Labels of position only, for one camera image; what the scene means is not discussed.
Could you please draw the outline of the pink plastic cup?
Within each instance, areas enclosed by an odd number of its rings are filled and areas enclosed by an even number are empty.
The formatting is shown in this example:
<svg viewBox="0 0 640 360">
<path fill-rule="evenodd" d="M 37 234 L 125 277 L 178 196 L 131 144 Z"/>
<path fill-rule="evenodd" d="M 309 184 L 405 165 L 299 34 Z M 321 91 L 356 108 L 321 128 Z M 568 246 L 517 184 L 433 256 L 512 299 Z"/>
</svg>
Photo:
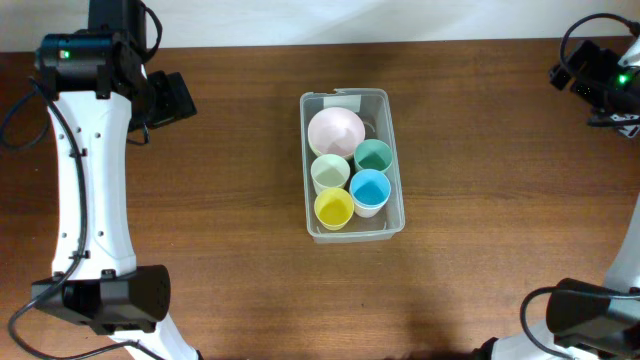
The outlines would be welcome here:
<svg viewBox="0 0 640 360">
<path fill-rule="evenodd" d="M 386 205 L 385 202 L 376 205 L 367 205 L 354 201 L 354 212 L 362 218 L 372 218 Z"/>
</svg>

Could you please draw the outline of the yellow plastic cup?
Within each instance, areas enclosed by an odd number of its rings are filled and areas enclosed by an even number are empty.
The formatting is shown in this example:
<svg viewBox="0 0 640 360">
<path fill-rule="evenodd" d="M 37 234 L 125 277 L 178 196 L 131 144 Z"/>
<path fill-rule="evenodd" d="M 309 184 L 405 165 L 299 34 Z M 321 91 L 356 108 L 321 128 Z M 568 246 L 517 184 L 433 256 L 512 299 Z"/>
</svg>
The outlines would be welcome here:
<svg viewBox="0 0 640 360">
<path fill-rule="evenodd" d="M 351 220 L 354 210 L 351 195 L 342 188 L 325 189 L 314 201 L 316 218 L 330 231 L 342 229 Z"/>
</svg>

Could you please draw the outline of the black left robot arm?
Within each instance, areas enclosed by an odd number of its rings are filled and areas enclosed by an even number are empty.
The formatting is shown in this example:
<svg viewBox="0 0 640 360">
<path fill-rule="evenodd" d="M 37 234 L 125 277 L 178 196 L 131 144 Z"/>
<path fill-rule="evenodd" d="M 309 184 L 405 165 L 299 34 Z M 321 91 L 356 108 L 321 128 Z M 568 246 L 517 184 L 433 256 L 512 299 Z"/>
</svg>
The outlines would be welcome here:
<svg viewBox="0 0 640 360">
<path fill-rule="evenodd" d="M 196 359 L 169 314 L 168 270 L 137 263 L 127 221 L 129 134 L 196 112 L 179 73 L 145 71 L 154 20 L 137 0 L 93 1 L 85 29 L 47 35 L 37 51 L 35 89 L 56 135 L 59 234 L 31 306 L 108 336 L 136 359 Z"/>
</svg>

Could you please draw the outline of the blue plastic cup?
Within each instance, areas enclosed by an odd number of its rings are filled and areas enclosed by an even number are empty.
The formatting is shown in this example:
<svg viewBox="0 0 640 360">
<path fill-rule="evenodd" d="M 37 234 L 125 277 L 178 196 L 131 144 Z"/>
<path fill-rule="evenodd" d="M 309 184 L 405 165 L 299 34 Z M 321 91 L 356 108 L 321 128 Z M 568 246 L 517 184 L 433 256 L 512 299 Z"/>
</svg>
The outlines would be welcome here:
<svg viewBox="0 0 640 360">
<path fill-rule="evenodd" d="M 360 206 L 383 206 L 391 196 L 391 182 L 381 171 L 364 169 L 352 177 L 349 193 Z"/>
</svg>

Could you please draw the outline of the pink plastic bowl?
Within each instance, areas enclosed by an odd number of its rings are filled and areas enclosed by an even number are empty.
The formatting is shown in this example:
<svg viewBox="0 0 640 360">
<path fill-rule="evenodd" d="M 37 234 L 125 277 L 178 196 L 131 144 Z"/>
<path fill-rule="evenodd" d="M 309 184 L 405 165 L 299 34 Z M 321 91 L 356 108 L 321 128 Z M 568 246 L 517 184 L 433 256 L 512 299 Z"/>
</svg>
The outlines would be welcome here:
<svg viewBox="0 0 640 360">
<path fill-rule="evenodd" d="M 316 156 L 334 154 L 349 160 L 365 140 L 365 126 L 353 111 L 330 107 L 314 115 L 307 130 L 308 143 Z"/>
</svg>

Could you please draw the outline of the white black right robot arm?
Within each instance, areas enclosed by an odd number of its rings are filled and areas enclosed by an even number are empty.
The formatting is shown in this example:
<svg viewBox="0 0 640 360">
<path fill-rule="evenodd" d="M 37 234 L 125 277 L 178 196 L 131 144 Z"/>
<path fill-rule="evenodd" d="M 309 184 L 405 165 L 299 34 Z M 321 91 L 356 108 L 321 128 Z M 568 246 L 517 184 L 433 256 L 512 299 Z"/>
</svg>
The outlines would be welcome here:
<svg viewBox="0 0 640 360">
<path fill-rule="evenodd" d="M 549 72 L 551 84 L 594 108 L 593 127 L 639 132 L 639 45 L 622 55 L 584 40 Z M 492 338 L 475 359 L 636 359 L 639 356 L 639 216 L 634 214 L 602 285 L 565 278 L 525 296 L 522 331 Z"/>
</svg>

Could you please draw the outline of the green plastic cup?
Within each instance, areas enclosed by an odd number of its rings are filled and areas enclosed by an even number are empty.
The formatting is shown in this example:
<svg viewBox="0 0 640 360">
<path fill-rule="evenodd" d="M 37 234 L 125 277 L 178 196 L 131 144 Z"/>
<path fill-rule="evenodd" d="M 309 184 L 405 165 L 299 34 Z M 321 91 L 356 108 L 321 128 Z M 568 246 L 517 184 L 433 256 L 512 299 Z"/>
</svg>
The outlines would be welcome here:
<svg viewBox="0 0 640 360">
<path fill-rule="evenodd" d="M 389 145 L 378 139 L 367 139 L 354 152 L 357 171 L 373 169 L 386 173 L 393 163 L 393 153 Z"/>
</svg>

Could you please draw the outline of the cream plastic cup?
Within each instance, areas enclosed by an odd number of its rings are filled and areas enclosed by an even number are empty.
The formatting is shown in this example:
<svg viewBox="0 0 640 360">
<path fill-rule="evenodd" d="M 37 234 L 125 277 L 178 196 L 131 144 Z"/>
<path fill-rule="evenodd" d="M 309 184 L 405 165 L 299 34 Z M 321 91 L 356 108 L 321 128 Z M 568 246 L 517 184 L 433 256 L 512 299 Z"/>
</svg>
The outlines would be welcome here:
<svg viewBox="0 0 640 360">
<path fill-rule="evenodd" d="M 328 188 L 343 188 L 351 175 L 349 163 L 335 154 L 325 154 L 316 158 L 310 171 L 317 195 Z"/>
</svg>

